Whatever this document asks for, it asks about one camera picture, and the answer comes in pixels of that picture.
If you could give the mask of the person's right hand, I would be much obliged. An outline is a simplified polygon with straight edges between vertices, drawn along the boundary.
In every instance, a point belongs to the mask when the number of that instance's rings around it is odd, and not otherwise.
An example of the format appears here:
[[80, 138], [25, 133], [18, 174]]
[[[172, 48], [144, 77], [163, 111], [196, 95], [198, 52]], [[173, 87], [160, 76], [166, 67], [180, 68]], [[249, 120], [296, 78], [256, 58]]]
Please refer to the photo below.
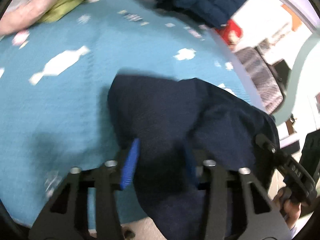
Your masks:
[[277, 193], [277, 195], [274, 197], [273, 202], [277, 206], [278, 209], [284, 210], [285, 212], [285, 222], [290, 230], [292, 230], [296, 222], [299, 220], [300, 214], [301, 214], [301, 204], [295, 204], [291, 202], [291, 200], [286, 200], [284, 204], [281, 204], [280, 198], [284, 194], [284, 188], [280, 189]]

